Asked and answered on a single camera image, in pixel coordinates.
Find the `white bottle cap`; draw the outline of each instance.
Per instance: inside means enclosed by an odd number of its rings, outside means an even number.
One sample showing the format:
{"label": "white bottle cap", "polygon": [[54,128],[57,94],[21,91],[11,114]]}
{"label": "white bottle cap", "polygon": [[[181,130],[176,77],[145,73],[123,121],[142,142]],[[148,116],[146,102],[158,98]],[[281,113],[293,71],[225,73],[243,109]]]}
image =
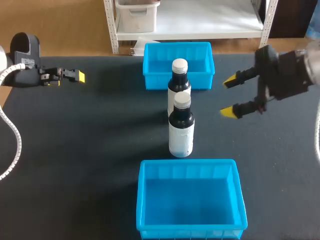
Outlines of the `white bottle cap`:
{"label": "white bottle cap", "polygon": [[177,58],[172,62],[172,71],[176,74],[185,74],[188,71],[188,62],[183,58]]}
{"label": "white bottle cap", "polygon": [[174,95],[174,106],[178,109],[187,109],[191,105],[191,96],[185,91],[179,91]]}

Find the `white cable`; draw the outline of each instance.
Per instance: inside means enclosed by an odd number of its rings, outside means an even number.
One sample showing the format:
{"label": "white cable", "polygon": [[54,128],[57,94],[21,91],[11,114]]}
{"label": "white cable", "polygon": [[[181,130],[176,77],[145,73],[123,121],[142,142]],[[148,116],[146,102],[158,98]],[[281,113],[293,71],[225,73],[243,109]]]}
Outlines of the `white cable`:
{"label": "white cable", "polygon": [[[2,74],[0,75],[0,86],[2,85],[2,83],[4,82],[5,78],[12,72],[17,71],[17,70],[24,70],[26,69],[26,65],[24,63],[19,63],[16,65],[12,65],[11,67],[8,67],[6,70],[4,70],[2,72]],[[16,126],[10,121],[10,119],[6,116],[6,114],[4,113],[4,111],[2,110],[1,106],[0,106],[0,117],[4,120],[4,122],[6,124],[8,124],[8,126],[12,129],[12,131],[14,132],[14,135],[16,137],[16,143],[17,143],[17,148],[16,148],[16,153],[15,153],[15,157],[13,159],[13,162],[10,164],[10,166],[8,167],[8,169],[2,173],[0,175],[0,181],[2,179],[4,179],[6,176],[9,175],[9,173],[12,171],[12,169],[14,169],[14,167],[16,166],[17,162],[19,161],[20,155],[21,155],[21,150],[22,150],[22,141],[21,141],[21,136],[20,133],[18,131],[18,129],[16,128]]]}
{"label": "white cable", "polygon": [[320,135],[320,100],[318,104],[318,110],[316,112],[315,119],[315,133],[314,133],[314,147],[315,147],[315,155],[320,163],[320,145],[319,145],[319,135]]}

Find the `wooden floor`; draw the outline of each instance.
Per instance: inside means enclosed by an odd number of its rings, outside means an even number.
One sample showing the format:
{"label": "wooden floor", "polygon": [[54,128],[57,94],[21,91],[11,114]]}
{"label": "wooden floor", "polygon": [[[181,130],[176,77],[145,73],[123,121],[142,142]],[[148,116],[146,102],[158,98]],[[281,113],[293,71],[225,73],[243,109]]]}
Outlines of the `wooden floor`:
{"label": "wooden floor", "polygon": [[[3,0],[0,7],[0,45],[9,52],[12,37],[19,32],[36,35],[42,56],[112,56],[103,0]],[[253,53],[260,39],[210,40],[215,54]],[[277,51],[303,48],[304,38],[270,39]],[[121,44],[129,55],[134,42]],[[3,106],[9,87],[0,88]]]}

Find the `white storage box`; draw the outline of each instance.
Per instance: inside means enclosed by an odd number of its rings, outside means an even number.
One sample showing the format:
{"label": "white storage box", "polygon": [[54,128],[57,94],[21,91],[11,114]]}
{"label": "white storage box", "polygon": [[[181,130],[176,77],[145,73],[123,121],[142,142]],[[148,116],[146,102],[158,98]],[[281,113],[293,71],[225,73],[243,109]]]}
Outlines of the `white storage box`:
{"label": "white storage box", "polygon": [[115,0],[120,24],[126,33],[147,33],[156,30],[157,7],[155,0]]}

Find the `white shelf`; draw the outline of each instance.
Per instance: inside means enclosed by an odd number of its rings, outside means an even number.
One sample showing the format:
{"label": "white shelf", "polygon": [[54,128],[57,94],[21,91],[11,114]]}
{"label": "white shelf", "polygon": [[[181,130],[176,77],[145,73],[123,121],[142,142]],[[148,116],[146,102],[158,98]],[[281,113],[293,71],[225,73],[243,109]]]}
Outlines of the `white shelf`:
{"label": "white shelf", "polygon": [[156,31],[126,33],[120,21],[117,39],[261,38],[262,30],[263,24],[251,0],[161,0],[157,8]]}

